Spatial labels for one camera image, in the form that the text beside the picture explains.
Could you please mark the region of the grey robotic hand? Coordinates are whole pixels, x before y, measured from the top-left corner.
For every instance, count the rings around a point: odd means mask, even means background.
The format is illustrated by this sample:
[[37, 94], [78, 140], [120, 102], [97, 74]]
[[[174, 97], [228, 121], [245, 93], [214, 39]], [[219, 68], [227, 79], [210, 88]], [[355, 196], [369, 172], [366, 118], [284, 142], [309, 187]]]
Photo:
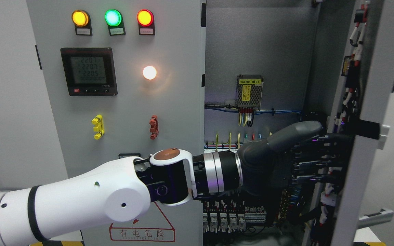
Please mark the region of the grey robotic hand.
[[294, 183], [319, 180], [318, 170], [347, 165], [345, 152], [353, 139], [341, 133], [322, 134], [318, 121], [304, 121], [266, 139], [245, 143], [238, 151], [242, 190], [265, 196]]

